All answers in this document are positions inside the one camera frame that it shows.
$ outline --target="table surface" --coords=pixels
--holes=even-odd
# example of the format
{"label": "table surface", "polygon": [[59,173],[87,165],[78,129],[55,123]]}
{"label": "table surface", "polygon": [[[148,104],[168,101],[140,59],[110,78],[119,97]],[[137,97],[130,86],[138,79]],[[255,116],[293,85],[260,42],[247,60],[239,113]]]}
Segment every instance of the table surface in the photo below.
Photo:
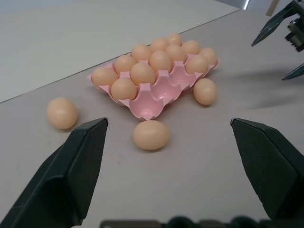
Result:
{"label": "table surface", "polygon": [[0,15],[0,102],[238,10],[214,0],[62,1]]}
{"label": "table surface", "polygon": [[132,133],[140,121],[93,88],[86,76],[94,68],[0,104],[0,219],[69,135],[47,120],[46,106],[58,96],[77,105],[77,125],[109,118],[100,175],[82,227],[96,228],[103,219],[167,221],[176,215],[222,221],[241,214],[266,218],[245,175],[231,118],[275,127],[304,151],[304,77],[281,81],[302,63],[304,53],[285,41],[286,23],[252,48],[267,20],[240,10],[181,34],[183,40],[213,47],[221,59],[208,76],[218,86],[218,100],[205,108],[190,91],[168,105],[157,120],[169,126],[172,139],[158,152],[134,145]]}

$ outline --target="gray table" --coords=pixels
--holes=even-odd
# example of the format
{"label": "gray table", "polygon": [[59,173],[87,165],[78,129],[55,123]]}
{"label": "gray table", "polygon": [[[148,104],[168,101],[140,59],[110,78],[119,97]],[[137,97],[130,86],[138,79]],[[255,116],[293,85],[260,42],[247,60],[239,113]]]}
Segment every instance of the gray table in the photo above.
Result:
{"label": "gray table", "polygon": [[0,104],[0,219],[69,135],[47,121],[46,106],[58,96],[78,106],[78,124],[109,118],[99,180],[83,227],[96,228],[103,219],[167,221],[175,215],[266,218],[242,167],[230,119],[273,126],[304,151],[304,77],[281,81],[303,62],[304,53],[284,40],[286,23],[251,48],[267,20],[238,11],[182,33],[183,40],[214,47],[221,58],[209,75],[218,86],[218,101],[204,108],[186,92],[167,106],[158,120],[170,127],[172,140],[159,152],[143,152],[133,144],[139,121],[93,88],[86,79],[93,68]]}

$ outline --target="egg carton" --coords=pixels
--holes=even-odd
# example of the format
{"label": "egg carton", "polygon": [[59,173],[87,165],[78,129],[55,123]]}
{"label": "egg carton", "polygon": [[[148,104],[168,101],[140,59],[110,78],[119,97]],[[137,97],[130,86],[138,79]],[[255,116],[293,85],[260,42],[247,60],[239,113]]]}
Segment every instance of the egg carton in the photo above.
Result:
{"label": "egg carton", "polygon": [[[193,73],[189,75],[182,61],[174,61],[173,69],[170,73],[167,70],[159,70],[156,73],[157,79],[153,85],[150,83],[139,84],[137,86],[137,96],[134,100],[114,100],[111,96],[111,87],[109,85],[101,85],[99,88],[96,88],[109,94],[111,99],[119,105],[127,106],[138,119],[143,121],[153,120],[161,114],[167,104],[175,101],[183,91],[191,88],[197,80],[216,69],[219,63],[220,60],[218,59],[216,65],[209,65],[207,72],[204,74]],[[114,69],[114,62],[109,63],[106,67]],[[87,78],[93,82],[92,75],[89,75]],[[131,79],[130,71],[121,72],[119,78]]]}

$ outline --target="brown egg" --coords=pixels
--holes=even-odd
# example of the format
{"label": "brown egg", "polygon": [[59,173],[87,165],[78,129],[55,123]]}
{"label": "brown egg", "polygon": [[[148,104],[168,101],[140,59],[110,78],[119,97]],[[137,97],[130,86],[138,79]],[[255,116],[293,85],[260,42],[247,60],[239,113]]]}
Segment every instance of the brown egg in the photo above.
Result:
{"label": "brown egg", "polygon": [[181,45],[181,37],[177,33],[173,33],[167,36],[167,41],[169,42],[170,45],[172,44],[176,44],[178,46]]}
{"label": "brown egg", "polygon": [[158,70],[171,71],[172,63],[169,55],[164,51],[155,51],[149,61],[150,66],[156,73]]}
{"label": "brown egg", "polygon": [[193,56],[188,60],[185,66],[186,72],[188,74],[193,74],[194,72],[204,74],[207,72],[208,67],[208,60],[203,55]]}
{"label": "brown egg", "polygon": [[186,53],[183,51],[183,49],[180,46],[176,44],[172,44],[168,46],[166,49],[166,53],[169,55],[171,62],[173,61],[182,61],[183,63],[186,62],[186,58],[187,58]]}
{"label": "brown egg", "polygon": [[199,54],[205,56],[208,59],[209,65],[216,65],[218,62],[218,57],[212,48],[204,48],[199,52]]}
{"label": "brown egg", "polygon": [[193,94],[200,104],[210,105],[216,100],[218,89],[210,79],[203,78],[194,85]]}
{"label": "brown egg", "polygon": [[181,48],[186,54],[198,54],[200,52],[200,46],[195,40],[188,40],[181,45]]}
{"label": "brown egg", "polygon": [[168,143],[171,138],[169,128],[156,120],[138,124],[133,132],[135,144],[144,150],[156,150]]}
{"label": "brown egg", "polygon": [[135,85],[140,83],[155,83],[156,77],[153,69],[146,63],[136,63],[130,72],[130,76]]}
{"label": "brown egg", "polygon": [[136,44],[131,51],[131,56],[138,62],[139,60],[149,60],[152,52],[144,44]]}
{"label": "brown egg", "polygon": [[128,55],[119,56],[114,63],[116,73],[130,71],[131,68],[135,65],[136,60]]}
{"label": "brown egg", "polygon": [[152,52],[164,51],[166,50],[167,46],[169,46],[169,42],[166,38],[158,38],[151,43],[150,49]]}
{"label": "brown egg", "polygon": [[48,104],[47,117],[54,127],[68,129],[76,123],[78,111],[70,99],[59,97]]}
{"label": "brown egg", "polygon": [[92,81],[96,87],[99,86],[111,86],[114,81],[118,79],[116,72],[109,67],[99,67],[92,73]]}
{"label": "brown egg", "polygon": [[134,100],[136,94],[136,86],[128,78],[117,79],[111,87],[111,95],[115,101],[125,99]]}

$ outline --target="egg carton cup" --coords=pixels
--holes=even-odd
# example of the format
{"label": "egg carton cup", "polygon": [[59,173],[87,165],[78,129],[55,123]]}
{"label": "egg carton cup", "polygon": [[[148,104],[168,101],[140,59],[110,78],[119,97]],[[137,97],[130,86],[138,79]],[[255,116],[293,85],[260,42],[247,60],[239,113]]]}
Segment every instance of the egg carton cup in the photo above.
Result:
{"label": "egg carton cup", "polygon": [[[194,55],[188,55],[187,61],[193,56]],[[134,100],[114,100],[109,85],[101,85],[99,88],[96,88],[109,94],[115,103],[127,106],[138,119],[142,121],[152,120],[159,116],[164,107],[175,101],[183,91],[191,88],[197,80],[205,77],[207,73],[216,69],[219,63],[220,60],[218,59],[216,65],[209,65],[207,72],[204,74],[193,73],[189,75],[182,61],[174,61],[173,69],[170,73],[167,70],[159,70],[156,73],[156,81],[153,85],[150,83],[139,84],[137,86],[137,96]],[[109,63],[106,67],[114,69],[114,62]],[[89,75],[87,78],[93,83],[92,75]],[[131,79],[130,71],[121,72],[119,78]]]}

